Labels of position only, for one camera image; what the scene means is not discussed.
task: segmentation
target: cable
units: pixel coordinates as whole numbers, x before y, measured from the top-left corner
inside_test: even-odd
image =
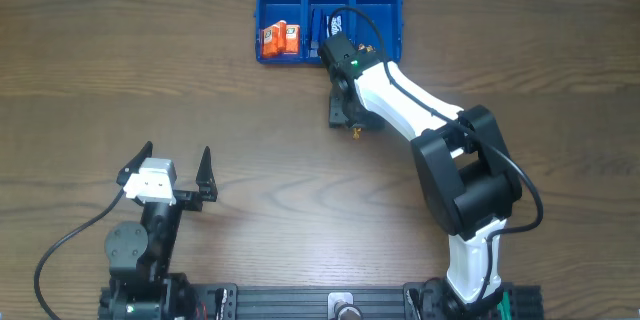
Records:
[[[502,160],[504,160],[507,163],[507,165],[509,165],[518,174],[520,179],[522,179],[522,182],[524,183],[524,185],[527,187],[527,189],[531,193],[531,196],[533,197],[533,201],[534,201],[534,203],[536,205],[536,212],[537,212],[536,218],[535,218],[535,220],[533,222],[531,222],[530,224],[527,224],[527,225],[523,225],[523,226],[516,226],[516,227],[512,227],[512,228],[508,228],[508,229],[496,230],[496,231],[493,231],[493,232],[489,233],[489,235],[487,236],[486,242],[487,242],[488,266],[487,266],[487,272],[486,272],[485,277],[484,277],[484,281],[482,282],[482,288],[480,289],[480,293],[478,294],[478,298],[475,301],[477,303],[477,302],[482,300],[482,298],[484,297],[484,293],[487,290],[487,286],[491,282],[490,276],[491,276],[491,269],[493,268],[493,249],[492,249],[492,247],[493,247],[493,238],[498,236],[498,235],[503,235],[503,234],[522,233],[522,232],[533,230],[536,227],[538,227],[538,225],[540,225],[540,223],[542,222],[542,218],[544,216],[544,207],[542,205],[542,199],[540,198],[540,193],[538,193],[538,189],[536,189],[536,186],[533,184],[533,181],[531,181],[531,179],[524,172],[524,170],[522,170],[522,168],[520,168],[520,166],[518,166],[518,164],[516,164],[513,160],[511,160],[502,151],[496,149],[493,145],[485,142],[473,130],[471,130],[471,129],[465,127],[465,126],[460,125],[460,123],[458,123],[457,121],[449,119],[448,117],[446,117],[443,114],[441,114],[440,112],[438,112],[436,109],[434,109],[434,108],[430,107],[429,105],[423,103],[422,101],[420,101],[420,99],[416,98],[413,94],[411,94],[409,91],[405,90],[402,86],[400,86],[396,82],[396,80],[393,78],[393,76],[391,76],[391,72],[389,71],[389,65],[387,64],[387,62],[388,62],[387,50],[386,50],[386,48],[384,46],[384,40],[382,38],[382,35],[380,34],[380,30],[378,29],[376,24],[373,23],[373,20],[371,20],[371,18],[366,13],[364,13],[360,9],[357,9],[357,8],[354,8],[354,7],[351,7],[351,6],[341,6],[341,7],[337,8],[337,9],[335,9],[331,13],[331,15],[329,15],[329,24],[332,24],[333,23],[333,18],[335,17],[335,15],[338,12],[343,11],[343,10],[352,11],[352,12],[360,15],[364,20],[367,21],[367,23],[369,23],[369,26],[371,26],[371,28],[375,32],[376,36],[378,37],[378,41],[380,42],[380,50],[382,52],[382,59],[381,60],[382,60],[382,65],[384,66],[384,72],[387,74],[387,77],[389,78],[389,82],[391,83],[391,85],[393,85],[396,89],[398,89],[401,93],[403,93],[406,97],[411,99],[413,102],[418,104],[420,107],[422,107],[423,109],[428,111],[431,115],[443,120],[449,126],[452,126],[456,130],[465,133],[471,140],[473,140],[475,142],[478,142],[478,143],[484,145],[485,147],[487,147],[489,150],[493,151],[496,155],[498,155]]]
[[[54,251],[56,251],[60,246],[62,246],[62,244],[67,242],[72,237],[78,235],[78,233],[80,233],[82,230],[88,228],[89,226],[95,224],[98,220],[105,217],[105,215],[107,215],[111,210],[113,210],[113,208],[118,204],[118,201],[120,201],[120,198],[122,197],[123,194],[124,194],[124,189],[120,189],[120,191],[118,192],[118,195],[116,195],[115,199],[113,199],[111,204],[109,204],[109,206],[106,209],[104,209],[100,214],[98,214],[93,219],[87,221],[86,223],[77,227],[72,232],[63,236],[62,239],[58,240],[58,242],[53,244],[49,248],[49,250],[47,250],[47,252],[44,253],[44,255],[42,255],[40,262],[38,262],[38,266],[36,266],[36,271],[33,274],[33,289],[36,292],[36,298],[38,298],[38,302],[40,303],[40,306],[42,306],[42,309],[44,309],[47,315],[49,315],[49,317],[52,318],[53,320],[60,320],[60,318],[58,317],[58,315],[56,315],[53,312],[53,310],[51,310],[47,302],[44,300],[44,297],[42,297],[42,291],[40,290],[40,273],[42,273],[42,268],[44,267],[44,263],[47,262],[51,254],[53,254]]]

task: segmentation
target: orange and white package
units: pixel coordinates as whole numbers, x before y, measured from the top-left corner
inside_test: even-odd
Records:
[[[279,53],[283,53],[286,47],[286,43],[285,43],[285,39],[284,39],[284,34],[287,31],[287,22],[284,20],[280,20],[277,23],[275,23],[276,26],[278,26],[278,52]]]
[[[285,54],[300,53],[300,25],[287,25]]]
[[[271,25],[262,30],[262,57],[269,58],[280,54],[278,41],[280,39],[280,27]]]

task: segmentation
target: robotic arm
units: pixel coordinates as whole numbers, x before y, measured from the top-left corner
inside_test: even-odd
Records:
[[[486,238],[503,229],[513,202],[522,196],[516,174],[463,132],[433,116],[393,85],[371,48],[356,49],[344,33],[327,39],[320,56],[333,83],[330,125],[379,128],[382,117],[410,141],[425,201],[449,234],[450,265],[444,282],[446,312],[454,318],[485,313],[501,299],[497,272],[499,236],[492,240],[489,266]],[[508,156],[491,113],[482,106],[468,111],[447,104],[411,82],[389,61],[389,72],[406,92],[439,113],[482,136]],[[453,159],[478,153],[478,160],[458,169]]]

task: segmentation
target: wooden surface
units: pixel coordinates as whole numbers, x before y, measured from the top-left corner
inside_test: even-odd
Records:
[[[255,61],[255,0],[0,0],[0,313],[44,319],[33,270],[107,206],[152,140],[193,187],[204,146],[220,201],[185,214],[172,270],[193,282],[402,284],[444,275],[406,141],[327,127],[325,70]],[[405,0],[407,76],[490,108],[543,194],[500,272],[541,284],[547,318],[640,307],[640,0]],[[510,224],[534,217],[526,195]],[[92,319],[124,201],[47,263],[65,319]]]

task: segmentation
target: blue bin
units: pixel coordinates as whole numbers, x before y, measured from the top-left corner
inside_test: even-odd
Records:
[[[400,61],[404,26],[402,0],[256,0],[256,60],[263,64],[320,64],[317,52],[311,49],[312,39],[319,42],[316,45],[322,44],[326,38],[326,16],[344,5],[356,7],[367,13],[380,29],[389,57],[396,62]],[[342,31],[354,44],[379,48],[375,33],[364,19],[348,11],[340,15]],[[261,30],[280,20],[285,20],[287,24],[300,25],[300,53],[263,58]],[[319,35],[312,36],[312,31]]]

